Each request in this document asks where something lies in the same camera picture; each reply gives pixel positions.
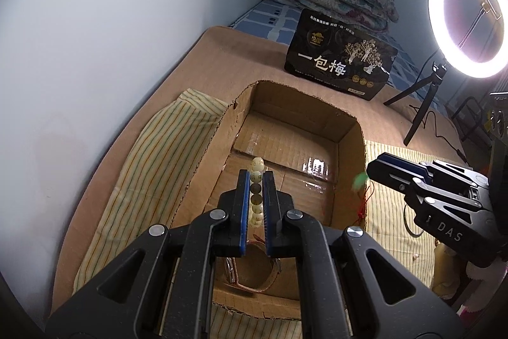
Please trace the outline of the right hand white glove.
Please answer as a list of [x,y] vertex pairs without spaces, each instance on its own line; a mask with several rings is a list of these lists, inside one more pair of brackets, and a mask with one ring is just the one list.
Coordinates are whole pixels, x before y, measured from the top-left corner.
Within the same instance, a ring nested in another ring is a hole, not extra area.
[[450,306],[468,313],[482,311],[507,274],[507,264],[501,259],[481,268],[443,243],[437,244],[434,254],[432,292]]

